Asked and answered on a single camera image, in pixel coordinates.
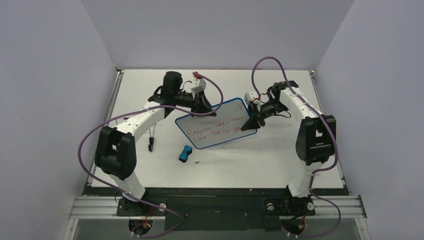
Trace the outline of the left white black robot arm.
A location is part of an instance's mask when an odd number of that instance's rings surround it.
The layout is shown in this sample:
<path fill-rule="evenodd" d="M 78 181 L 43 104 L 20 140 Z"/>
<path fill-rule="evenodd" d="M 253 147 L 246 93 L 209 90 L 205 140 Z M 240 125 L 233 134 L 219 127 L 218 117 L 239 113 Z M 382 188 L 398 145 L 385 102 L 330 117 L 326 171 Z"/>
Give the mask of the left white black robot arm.
<path fill-rule="evenodd" d="M 205 94 L 209 79 L 198 72 L 194 72 L 193 77 L 190 91 L 185 91 L 182 74 L 166 72 L 162 85 L 156 88 L 139 112 L 131 113 L 128 119 L 114 127 L 104 126 L 99 132 L 94 164 L 115 181 L 122 193 L 123 208 L 136 215 L 152 209 L 147 199 L 148 192 L 135 173 L 136 143 L 141 136 L 173 110 L 193 117 L 216 116 Z"/>

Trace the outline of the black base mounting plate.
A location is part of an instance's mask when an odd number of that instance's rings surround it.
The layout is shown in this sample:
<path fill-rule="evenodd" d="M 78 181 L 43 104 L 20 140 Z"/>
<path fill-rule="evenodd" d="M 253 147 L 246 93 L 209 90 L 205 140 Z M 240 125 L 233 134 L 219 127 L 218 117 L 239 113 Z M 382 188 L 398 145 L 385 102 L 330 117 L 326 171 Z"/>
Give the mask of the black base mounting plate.
<path fill-rule="evenodd" d="M 287 188 L 149 187 L 144 202 L 122 197 L 116 215 L 130 217 L 139 235 L 164 217 L 164 228 L 178 231 L 278 231 L 303 228 L 305 217 L 318 215 L 321 199 L 293 197 Z"/>

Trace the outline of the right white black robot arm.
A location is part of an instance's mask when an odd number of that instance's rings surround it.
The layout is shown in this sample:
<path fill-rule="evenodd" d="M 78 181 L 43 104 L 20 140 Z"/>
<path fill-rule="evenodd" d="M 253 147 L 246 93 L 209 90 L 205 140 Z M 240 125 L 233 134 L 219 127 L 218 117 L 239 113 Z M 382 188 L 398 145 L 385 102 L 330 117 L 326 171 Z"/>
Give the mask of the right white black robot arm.
<path fill-rule="evenodd" d="M 268 100 L 263 103 L 256 92 L 244 95 L 249 119 L 241 130 L 258 130 L 265 126 L 267 118 L 281 112 L 288 112 L 299 122 L 295 142 L 299 163 L 285 189 L 282 209 L 289 216 L 312 213 L 311 190 L 317 170 L 336 152 L 336 119 L 314 108 L 294 81 L 274 83 L 267 89 L 266 96 Z"/>

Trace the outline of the blue and black eraser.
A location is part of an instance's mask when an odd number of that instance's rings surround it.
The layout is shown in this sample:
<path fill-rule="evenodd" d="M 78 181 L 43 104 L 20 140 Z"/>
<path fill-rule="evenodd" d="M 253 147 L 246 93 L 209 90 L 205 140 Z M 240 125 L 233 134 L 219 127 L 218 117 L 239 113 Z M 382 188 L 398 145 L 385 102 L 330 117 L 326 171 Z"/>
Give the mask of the blue and black eraser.
<path fill-rule="evenodd" d="M 183 162 L 183 163 L 186 163 L 189 155 L 191 155 L 192 152 L 193 152 L 193 148 L 189 145 L 185 145 L 183 147 L 183 150 L 181 151 L 181 154 L 178 157 L 178 160 Z"/>

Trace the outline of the blue framed whiteboard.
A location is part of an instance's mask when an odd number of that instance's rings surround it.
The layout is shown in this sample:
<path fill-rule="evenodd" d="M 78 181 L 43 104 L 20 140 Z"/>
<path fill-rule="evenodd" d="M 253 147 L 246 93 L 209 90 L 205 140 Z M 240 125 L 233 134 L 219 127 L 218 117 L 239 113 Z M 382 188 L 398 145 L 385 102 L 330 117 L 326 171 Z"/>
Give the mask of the blue framed whiteboard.
<path fill-rule="evenodd" d="M 205 149 L 257 133 L 256 129 L 242 130 L 249 120 L 248 108 L 240 97 L 224 101 L 216 116 L 184 115 L 175 124 L 196 149 Z"/>

